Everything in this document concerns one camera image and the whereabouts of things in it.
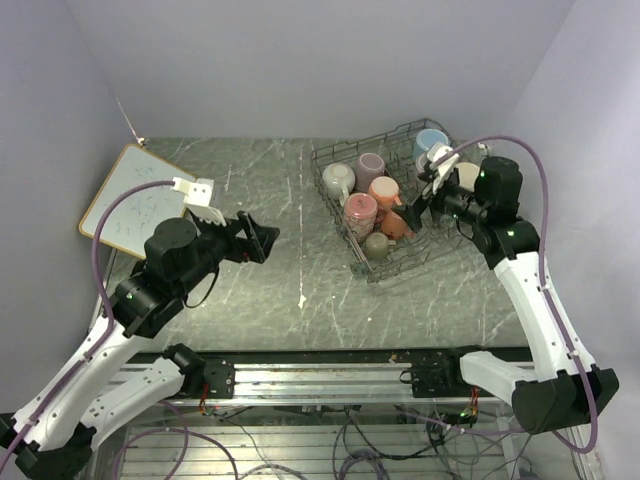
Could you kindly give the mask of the lavender mug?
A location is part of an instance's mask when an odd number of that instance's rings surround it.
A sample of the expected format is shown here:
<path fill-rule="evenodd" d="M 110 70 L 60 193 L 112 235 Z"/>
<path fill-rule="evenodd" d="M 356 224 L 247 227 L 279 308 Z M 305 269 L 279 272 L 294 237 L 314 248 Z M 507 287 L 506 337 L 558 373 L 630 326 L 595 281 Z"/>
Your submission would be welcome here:
<path fill-rule="evenodd" d="M 431 162 L 425 153 L 422 153 L 415 159 L 415 176 L 419 182 L 426 182 L 431 179 L 433 171 L 431 170 L 430 165 Z"/>

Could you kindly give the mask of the peach pink mug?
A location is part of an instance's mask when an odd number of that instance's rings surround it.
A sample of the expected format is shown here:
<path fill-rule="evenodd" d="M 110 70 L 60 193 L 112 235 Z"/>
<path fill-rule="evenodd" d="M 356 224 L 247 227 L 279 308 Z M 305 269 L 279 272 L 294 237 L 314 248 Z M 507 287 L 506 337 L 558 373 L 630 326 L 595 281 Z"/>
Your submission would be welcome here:
<path fill-rule="evenodd" d="M 391 211 L 393 206 L 400 201 L 400 187 L 389 176 L 374 178 L 368 187 L 367 193 L 378 203 L 378 207 L 386 212 Z"/>

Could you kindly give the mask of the orange mug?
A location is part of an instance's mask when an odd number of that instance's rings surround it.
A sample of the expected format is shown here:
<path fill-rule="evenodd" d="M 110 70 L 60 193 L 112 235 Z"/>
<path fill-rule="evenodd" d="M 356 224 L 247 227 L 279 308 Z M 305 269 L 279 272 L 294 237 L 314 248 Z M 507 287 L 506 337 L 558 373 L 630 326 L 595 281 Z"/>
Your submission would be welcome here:
<path fill-rule="evenodd" d="M 395 241 L 399 241 L 404 237 L 412 238 L 414 236 L 414 232 L 409 228 L 407 223 L 393 211 L 384 214 L 380 223 L 380 231 L 389 239 Z"/>

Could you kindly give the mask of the green inside floral mug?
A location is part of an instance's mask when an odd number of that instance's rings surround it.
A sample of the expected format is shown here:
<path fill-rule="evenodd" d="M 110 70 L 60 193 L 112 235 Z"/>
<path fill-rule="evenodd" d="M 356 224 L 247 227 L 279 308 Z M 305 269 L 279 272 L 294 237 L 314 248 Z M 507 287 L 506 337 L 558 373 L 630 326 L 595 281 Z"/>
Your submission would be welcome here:
<path fill-rule="evenodd" d="M 459 186 L 468 191 L 473 192 L 475 181 L 480 174 L 480 167 L 470 162 L 459 162 L 456 164 Z"/>

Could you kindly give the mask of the light blue mug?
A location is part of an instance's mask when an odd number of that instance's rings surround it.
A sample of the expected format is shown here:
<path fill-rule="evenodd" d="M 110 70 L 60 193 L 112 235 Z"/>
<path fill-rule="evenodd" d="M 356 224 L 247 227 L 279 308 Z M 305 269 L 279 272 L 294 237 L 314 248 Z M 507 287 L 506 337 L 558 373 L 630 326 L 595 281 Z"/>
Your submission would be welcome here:
<path fill-rule="evenodd" d="M 437 143 L 449 145 L 450 139 L 446 133 L 438 129 L 428 128 L 420 130 L 416 135 L 413 145 L 413 159 L 416 160 L 420 155 L 428 152 Z"/>

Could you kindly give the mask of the purple mug dark handle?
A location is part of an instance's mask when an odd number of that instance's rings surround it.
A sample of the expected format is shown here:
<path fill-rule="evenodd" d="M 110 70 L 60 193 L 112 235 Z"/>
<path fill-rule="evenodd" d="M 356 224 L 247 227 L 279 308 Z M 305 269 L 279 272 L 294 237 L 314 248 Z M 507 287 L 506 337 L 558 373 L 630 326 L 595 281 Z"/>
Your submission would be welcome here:
<path fill-rule="evenodd" d="M 355 188 L 366 192 L 371 182 L 385 172 L 385 161 L 375 153 L 364 153 L 359 156 L 355 166 Z"/>

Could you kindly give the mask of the pink patterned mug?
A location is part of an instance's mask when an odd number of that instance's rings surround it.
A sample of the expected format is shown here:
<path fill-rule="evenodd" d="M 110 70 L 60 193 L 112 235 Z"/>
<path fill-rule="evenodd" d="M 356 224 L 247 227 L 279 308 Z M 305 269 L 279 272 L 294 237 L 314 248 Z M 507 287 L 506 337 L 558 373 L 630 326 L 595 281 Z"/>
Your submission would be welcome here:
<path fill-rule="evenodd" d="M 378 214 L 376 200 L 366 193 L 351 194 L 344 204 L 344 219 L 358 243 L 372 233 Z"/>

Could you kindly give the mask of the small olive grey cup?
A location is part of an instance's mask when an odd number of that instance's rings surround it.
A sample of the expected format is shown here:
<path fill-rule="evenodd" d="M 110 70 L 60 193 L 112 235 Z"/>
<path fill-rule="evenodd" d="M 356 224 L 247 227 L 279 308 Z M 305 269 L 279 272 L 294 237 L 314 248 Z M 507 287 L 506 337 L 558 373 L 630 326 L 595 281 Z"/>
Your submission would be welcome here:
<path fill-rule="evenodd" d="M 385 260 L 397 242 L 382 232 L 372 232 L 365 240 L 363 252 L 371 261 Z"/>

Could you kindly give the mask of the cream white speckled mug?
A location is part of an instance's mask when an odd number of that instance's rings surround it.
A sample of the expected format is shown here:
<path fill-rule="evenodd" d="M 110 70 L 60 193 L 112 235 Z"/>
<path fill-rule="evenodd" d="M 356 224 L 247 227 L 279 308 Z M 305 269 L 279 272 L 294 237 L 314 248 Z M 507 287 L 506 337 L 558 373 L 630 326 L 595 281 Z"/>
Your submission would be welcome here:
<path fill-rule="evenodd" d="M 352 168 L 339 162 L 328 165 L 322 174 L 322 182 L 328 197 L 341 205 L 351 194 L 355 180 Z"/>

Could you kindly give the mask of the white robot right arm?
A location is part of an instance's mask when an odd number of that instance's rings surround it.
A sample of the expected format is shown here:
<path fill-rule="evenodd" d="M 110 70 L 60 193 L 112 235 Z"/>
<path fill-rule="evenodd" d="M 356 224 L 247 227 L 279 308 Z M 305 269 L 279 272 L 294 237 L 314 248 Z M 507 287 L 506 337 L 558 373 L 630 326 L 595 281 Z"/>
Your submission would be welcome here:
<path fill-rule="evenodd" d="M 554 292 L 536 228 L 518 214 L 522 174 L 516 162 L 485 158 L 472 189 L 459 183 L 451 161 L 418 175 L 425 187 L 408 205 L 394 207 L 409 227 L 421 216 L 449 216 L 470 226 L 471 240 L 496 275 L 517 313 L 533 366 L 526 370 L 486 350 L 470 351 L 440 373 L 450 394 L 477 386 L 510 405 L 520 426 L 535 435 L 593 425 L 619 388 L 584 348 Z"/>

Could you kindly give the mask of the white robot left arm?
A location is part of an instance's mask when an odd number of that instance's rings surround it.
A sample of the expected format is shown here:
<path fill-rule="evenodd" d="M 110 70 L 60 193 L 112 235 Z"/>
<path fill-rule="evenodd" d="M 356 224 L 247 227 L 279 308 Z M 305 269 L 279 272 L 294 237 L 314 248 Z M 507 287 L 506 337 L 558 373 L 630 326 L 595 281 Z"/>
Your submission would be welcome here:
<path fill-rule="evenodd" d="M 122 425 L 158 401 L 192 397 L 206 383 L 206 363 L 184 344 L 168 347 L 135 378 L 107 383 L 186 307 L 189 293 L 224 260 L 262 264 L 280 231 L 241 211 L 214 225 L 193 218 L 161 222 L 146 258 L 120 282 L 85 341 L 27 405 L 1 416 L 1 445 L 29 479 L 72 479 Z"/>

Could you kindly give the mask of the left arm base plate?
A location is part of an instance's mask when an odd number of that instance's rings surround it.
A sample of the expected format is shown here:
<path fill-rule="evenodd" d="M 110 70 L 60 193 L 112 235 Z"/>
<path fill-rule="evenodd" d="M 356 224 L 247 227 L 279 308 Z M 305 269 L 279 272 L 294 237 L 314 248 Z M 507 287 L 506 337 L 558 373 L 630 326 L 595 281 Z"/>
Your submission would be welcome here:
<path fill-rule="evenodd" d="M 234 365 L 219 358 L 202 358 L 195 352 L 179 351 L 174 362 L 184 376 L 177 396 L 180 398 L 231 399 L 235 389 Z"/>

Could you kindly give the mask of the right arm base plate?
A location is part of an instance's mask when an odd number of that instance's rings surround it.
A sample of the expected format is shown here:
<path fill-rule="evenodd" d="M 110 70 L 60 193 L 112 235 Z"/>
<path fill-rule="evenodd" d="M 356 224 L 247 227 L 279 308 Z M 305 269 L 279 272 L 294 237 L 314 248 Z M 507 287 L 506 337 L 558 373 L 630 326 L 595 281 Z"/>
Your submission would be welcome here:
<path fill-rule="evenodd" d="M 472 353 L 468 348 L 422 349 L 411 351 L 410 364 L 399 376 L 409 385 L 414 398 L 466 397 L 474 387 L 462 378 L 460 360 Z"/>

